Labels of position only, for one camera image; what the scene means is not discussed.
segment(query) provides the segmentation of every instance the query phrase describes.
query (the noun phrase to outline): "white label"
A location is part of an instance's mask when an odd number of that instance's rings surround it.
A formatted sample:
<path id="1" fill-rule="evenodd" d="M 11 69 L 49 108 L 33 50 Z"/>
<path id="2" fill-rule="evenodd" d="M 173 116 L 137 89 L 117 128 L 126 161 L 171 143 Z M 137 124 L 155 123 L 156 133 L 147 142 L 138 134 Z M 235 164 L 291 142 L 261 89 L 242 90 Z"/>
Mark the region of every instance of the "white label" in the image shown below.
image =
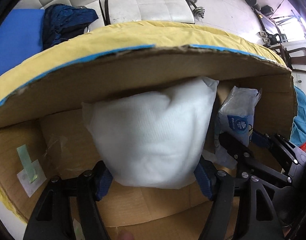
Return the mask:
<path id="1" fill-rule="evenodd" d="M 30 180 L 25 170 L 22 170 L 17 174 L 17 178 L 19 179 L 19 182 L 22 184 L 28 197 L 31 197 L 34 194 L 34 192 L 43 184 L 43 182 L 46 181 L 44 171 L 40 166 L 39 161 L 35 160 L 34 162 L 32 162 L 32 165 L 37 175 L 36 180 L 34 180 L 32 183 L 30 183 Z"/>

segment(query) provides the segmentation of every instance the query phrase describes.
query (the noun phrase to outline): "dark blue cloth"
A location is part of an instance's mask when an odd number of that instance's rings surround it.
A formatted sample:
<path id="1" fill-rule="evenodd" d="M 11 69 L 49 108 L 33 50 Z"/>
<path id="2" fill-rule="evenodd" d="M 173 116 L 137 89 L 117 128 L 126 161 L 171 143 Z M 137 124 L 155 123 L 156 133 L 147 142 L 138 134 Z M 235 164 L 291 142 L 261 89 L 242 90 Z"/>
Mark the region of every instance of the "dark blue cloth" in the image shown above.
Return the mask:
<path id="1" fill-rule="evenodd" d="M 298 87 L 294 87 L 297 93 L 298 115 L 293 120 L 290 141 L 296 146 L 301 146 L 306 142 L 306 95 Z"/>
<path id="2" fill-rule="evenodd" d="M 53 4 L 45 9 L 43 49 L 48 49 L 84 33 L 84 29 L 99 17 L 93 9 L 79 9 Z"/>
<path id="3" fill-rule="evenodd" d="M 45 10 L 11 10 L 0 26 L 0 75 L 43 50 Z"/>

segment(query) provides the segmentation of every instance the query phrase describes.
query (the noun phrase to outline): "finger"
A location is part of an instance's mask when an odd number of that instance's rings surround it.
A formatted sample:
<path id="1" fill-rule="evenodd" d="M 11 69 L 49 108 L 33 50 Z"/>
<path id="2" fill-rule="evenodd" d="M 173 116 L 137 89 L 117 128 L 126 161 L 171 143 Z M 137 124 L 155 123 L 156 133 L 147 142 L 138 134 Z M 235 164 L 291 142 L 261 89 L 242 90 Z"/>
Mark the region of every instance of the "finger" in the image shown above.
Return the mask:
<path id="1" fill-rule="evenodd" d="M 122 230 L 121 232 L 119 232 L 117 240 L 134 240 L 134 236 L 132 233 Z"/>

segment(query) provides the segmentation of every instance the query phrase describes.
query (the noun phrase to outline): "chair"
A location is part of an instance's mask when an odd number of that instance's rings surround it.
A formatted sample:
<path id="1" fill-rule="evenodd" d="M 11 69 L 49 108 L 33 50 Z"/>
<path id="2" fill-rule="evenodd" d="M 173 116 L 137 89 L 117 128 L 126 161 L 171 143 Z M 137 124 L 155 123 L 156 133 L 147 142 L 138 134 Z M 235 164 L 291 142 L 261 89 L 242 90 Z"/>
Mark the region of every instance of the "chair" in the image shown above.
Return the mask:
<path id="1" fill-rule="evenodd" d="M 278 47 L 272 48 L 272 50 L 275 51 L 284 60 L 287 67 L 290 68 L 293 72 L 306 73 L 306 70 L 295 69 L 293 67 L 293 65 L 306 65 L 306 54 L 305 56 L 300 56 L 300 57 L 292 57 L 290 55 L 291 53 L 294 53 L 297 51 L 305 51 L 306 53 L 305 47 L 288 51 L 282 44 L 280 44 Z"/>

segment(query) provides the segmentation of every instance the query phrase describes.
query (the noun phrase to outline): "white fabric bag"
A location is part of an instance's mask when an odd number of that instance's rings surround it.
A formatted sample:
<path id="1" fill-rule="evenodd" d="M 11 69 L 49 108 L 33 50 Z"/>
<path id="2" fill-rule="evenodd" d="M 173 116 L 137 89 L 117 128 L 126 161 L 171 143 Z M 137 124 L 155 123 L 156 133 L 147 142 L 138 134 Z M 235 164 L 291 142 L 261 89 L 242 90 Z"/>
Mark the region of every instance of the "white fabric bag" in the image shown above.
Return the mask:
<path id="1" fill-rule="evenodd" d="M 83 103 L 83 119 L 114 179 L 133 187 L 192 183 L 218 81 L 198 77 L 162 92 Z"/>

